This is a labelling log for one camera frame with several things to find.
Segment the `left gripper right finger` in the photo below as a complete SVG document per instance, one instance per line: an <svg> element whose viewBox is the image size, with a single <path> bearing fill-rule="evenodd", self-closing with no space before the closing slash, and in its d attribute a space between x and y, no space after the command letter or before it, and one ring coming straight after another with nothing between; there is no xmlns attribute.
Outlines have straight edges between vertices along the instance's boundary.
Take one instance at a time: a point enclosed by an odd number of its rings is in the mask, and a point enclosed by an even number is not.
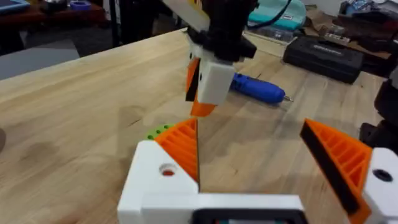
<svg viewBox="0 0 398 224"><path fill-rule="evenodd" d="M397 146L368 146L308 118L300 137L348 223L397 223Z"/></svg>

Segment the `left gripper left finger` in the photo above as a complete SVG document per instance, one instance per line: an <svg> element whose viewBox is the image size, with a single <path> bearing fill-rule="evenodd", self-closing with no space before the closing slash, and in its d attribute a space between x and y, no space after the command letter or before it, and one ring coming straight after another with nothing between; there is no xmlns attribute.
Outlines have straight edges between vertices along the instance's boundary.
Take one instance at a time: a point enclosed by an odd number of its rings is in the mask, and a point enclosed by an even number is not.
<svg viewBox="0 0 398 224"><path fill-rule="evenodd" d="M144 223L146 194L197 193L198 120L164 124L139 141L117 207L119 223Z"/></svg>

